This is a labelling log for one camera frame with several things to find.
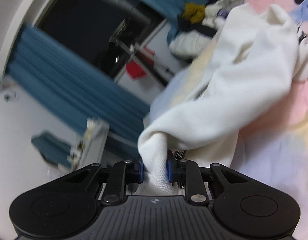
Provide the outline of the left blue curtain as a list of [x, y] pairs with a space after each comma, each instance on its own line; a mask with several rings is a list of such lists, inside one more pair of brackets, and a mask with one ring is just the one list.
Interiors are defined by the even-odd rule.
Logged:
[[113, 133], [133, 142], [144, 128], [148, 104], [40, 29], [23, 25], [7, 71], [78, 133], [88, 118], [108, 122]]

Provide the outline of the wavy frame mirror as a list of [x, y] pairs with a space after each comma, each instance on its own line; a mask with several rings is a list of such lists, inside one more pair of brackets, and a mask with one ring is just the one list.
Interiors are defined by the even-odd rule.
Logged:
[[70, 158], [71, 146], [49, 132], [42, 132], [31, 138], [32, 145], [38, 150], [42, 158], [52, 165], [62, 165], [72, 168]]

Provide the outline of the dark window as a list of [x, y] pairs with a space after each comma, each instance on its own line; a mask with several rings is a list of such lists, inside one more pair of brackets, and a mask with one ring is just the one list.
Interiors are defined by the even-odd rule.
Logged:
[[38, 27], [113, 79], [130, 56], [110, 37], [141, 44], [162, 20], [140, 0], [55, 0]]

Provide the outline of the white sweatpants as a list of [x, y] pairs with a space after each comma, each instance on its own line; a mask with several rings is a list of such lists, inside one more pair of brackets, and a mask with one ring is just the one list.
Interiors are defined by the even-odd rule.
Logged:
[[209, 45], [151, 104], [138, 139], [145, 165], [138, 195], [178, 195], [168, 181], [168, 151], [202, 166], [230, 165], [239, 130], [308, 80], [308, 43], [288, 13], [249, 4], [230, 11]]

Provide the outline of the folding drying rack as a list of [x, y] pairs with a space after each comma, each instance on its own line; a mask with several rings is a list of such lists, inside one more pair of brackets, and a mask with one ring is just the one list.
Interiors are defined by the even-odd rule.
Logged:
[[168, 80], [157, 72], [155, 66], [161, 69], [164, 73], [170, 76], [174, 76], [174, 72], [164, 64], [158, 57], [152, 55], [147, 48], [147, 44], [157, 35], [160, 30], [166, 25], [166, 20], [161, 21], [153, 31], [145, 37], [143, 42], [139, 44], [138, 42], [132, 43], [127, 46], [122, 41], [119, 40], [118, 34], [110, 37], [110, 42], [113, 42], [116, 46], [123, 49], [130, 57], [127, 61], [136, 62], [143, 71], [150, 76], [158, 86], [165, 88], [168, 84]]

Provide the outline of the white vanity desk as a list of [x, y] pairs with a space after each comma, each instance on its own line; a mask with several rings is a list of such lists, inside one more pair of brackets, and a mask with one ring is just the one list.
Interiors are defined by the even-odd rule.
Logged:
[[101, 163], [110, 125], [101, 119], [87, 119], [87, 128], [76, 144], [70, 146], [66, 160], [69, 167], [58, 164], [62, 173], [69, 173], [93, 163]]

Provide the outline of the mustard yellow garment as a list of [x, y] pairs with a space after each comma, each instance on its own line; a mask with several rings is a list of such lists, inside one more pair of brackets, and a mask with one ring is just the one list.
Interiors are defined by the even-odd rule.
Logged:
[[191, 24], [201, 23], [205, 18], [205, 5], [186, 3], [185, 10], [181, 16], [182, 19], [189, 21]]

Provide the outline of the white puffy jacket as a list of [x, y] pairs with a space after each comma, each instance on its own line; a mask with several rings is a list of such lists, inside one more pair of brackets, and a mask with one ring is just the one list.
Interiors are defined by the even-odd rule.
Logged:
[[171, 53], [181, 59], [194, 59], [209, 45], [211, 37], [198, 31], [179, 34], [169, 45]]

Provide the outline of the red cloth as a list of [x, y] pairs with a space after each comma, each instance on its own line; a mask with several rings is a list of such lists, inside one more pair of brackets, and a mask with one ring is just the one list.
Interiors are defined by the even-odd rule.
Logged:
[[[138, 59], [144, 60], [146, 63], [148, 63], [150, 67], [154, 66], [153, 59], [150, 59], [147, 55], [143, 54], [142, 52], [137, 52], [136, 56]], [[130, 76], [132, 80], [140, 79], [146, 76], [146, 72], [134, 60], [127, 61], [126, 73]]]

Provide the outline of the grey white clothes pile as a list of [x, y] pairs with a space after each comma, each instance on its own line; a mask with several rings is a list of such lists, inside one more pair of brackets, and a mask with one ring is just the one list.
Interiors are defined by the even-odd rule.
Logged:
[[244, 3], [244, 0], [218, 0], [205, 7], [202, 25], [218, 30], [225, 22], [229, 12]]

